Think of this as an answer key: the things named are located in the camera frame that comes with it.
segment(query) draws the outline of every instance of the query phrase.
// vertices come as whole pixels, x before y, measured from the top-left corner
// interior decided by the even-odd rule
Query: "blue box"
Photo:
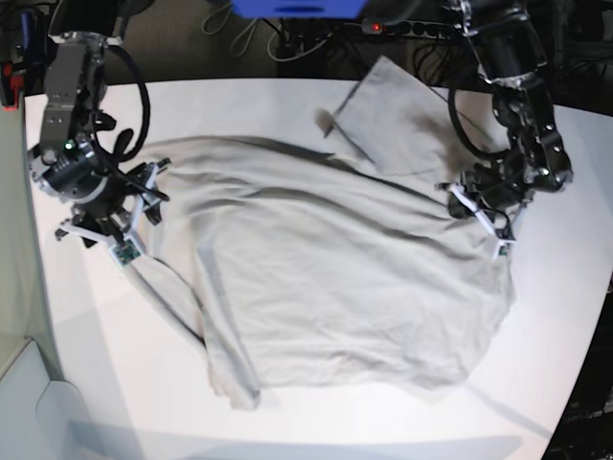
[[[367,0],[233,0],[243,17],[357,17]]]

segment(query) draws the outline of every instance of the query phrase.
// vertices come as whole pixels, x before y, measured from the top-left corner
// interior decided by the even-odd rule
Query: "white table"
[[[323,150],[315,114],[335,109],[353,85],[155,83],[148,142],[259,135]],[[29,147],[44,104],[44,97],[27,100]],[[487,97],[469,95],[460,107],[494,128],[487,104]],[[138,129],[134,86],[110,88],[103,106],[121,128]],[[59,355],[107,450],[130,459],[540,458],[579,374],[613,269],[613,120],[559,108],[557,121],[576,181],[563,194],[539,195],[530,208],[513,261],[517,302],[469,382],[438,402],[364,384],[266,390],[256,412],[231,410],[208,384],[203,350],[152,309],[102,247],[57,243],[53,232],[68,217],[67,205],[34,191]],[[504,137],[501,128],[495,132]]]

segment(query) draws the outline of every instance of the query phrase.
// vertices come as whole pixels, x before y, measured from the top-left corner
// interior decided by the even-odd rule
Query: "wrinkled fabric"
[[[233,407],[255,408],[263,387],[460,383],[511,306],[510,261],[435,187],[467,160],[444,102],[383,59],[332,117],[330,153],[254,138],[148,148],[172,160],[149,254],[197,297],[186,322]]]

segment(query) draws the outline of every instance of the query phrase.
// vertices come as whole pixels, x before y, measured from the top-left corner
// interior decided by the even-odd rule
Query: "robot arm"
[[[571,161],[556,128],[554,106],[538,70],[545,53],[521,0],[450,0],[469,40],[483,79],[493,87],[494,115],[507,128],[510,148],[486,153],[470,143],[449,94],[449,112],[463,144],[481,161],[465,172],[461,185],[481,210],[504,213],[532,199],[534,191],[554,193],[573,179]],[[450,212],[472,213],[456,196]]]
[[[397,12],[419,0],[384,0]],[[460,139],[480,160],[449,184],[449,211],[458,219],[477,217],[494,231],[496,215],[525,206],[534,191],[558,192],[571,182],[571,162],[557,132],[554,107],[538,69],[547,61],[521,0],[446,0],[455,12],[459,29],[470,41],[481,73],[494,88],[494,115],[508,129],[510,148],[498,153],[479,150],[465,135],[449,95],[449,112]],[[167,165],[142,164],[128,173],[120,165],[133,159],[148,134],[150,106],[147,88],[134,62],[121,45],[131,0],[63,0],[57,8],[50,36],[59,43],[48,69],[40,144],[29,152],[32,180],[47,194],[73,203],[73,217],[60,226],[59,238],[76,234],[89,246],[106,243],[112,257],[129,264],[144,252],[136,223],[145,214],[153,224],[161,221],[160,203],[169,198],[155,186],[155,177]],[[102,148],[98,132],[116,123],[100,111],[104,94],[103,67],[107,52],[115,53],[139,83],[143,125],[135,147],[125,152],[133,136],[122,132],[112,152]],[[125,199],[135,197],[131,212]],[[512,242],[510,225],[499,233]]]
[[[142,164],[128,173],[120,164],[133,159],[148,135],[150,103],[147,88],[129,55],[120,47],[125,25],[114,35],[124,3],[120,0],[64,0],[52,24],[57,56],[45,80],[48,103],[43,115],[40,143],[29,151],[30,175],[50,196],[72,202],[72,218],[57,231],[82,237],[90,247],[108,245],[120,265],[144,252],[136,226],[142,214],[152,224],[161,221],[160,203],[168,197],[155,186],[155,177],[167,165]],[[92,8],[97,15],[92,15]],[[131,151],[126,148],[133,131],[122,132],[112,152],[98,141],[98,132],[115,128],[115,120],[100,110],[105,92],[104,59],[111,52],[125,62],[138,82],[143,104],[141,132]],[[125,199],[134,196],[131,211]]]

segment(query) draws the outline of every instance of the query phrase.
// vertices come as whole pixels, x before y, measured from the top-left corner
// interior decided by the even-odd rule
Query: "power strip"
[[[440,22],[402,21],[394,26],[385,26],[369,19],[362,21],[362,32],[367,35],[403,36],[406,38],[432,38],[451,40],[458,36],[453,26]]]

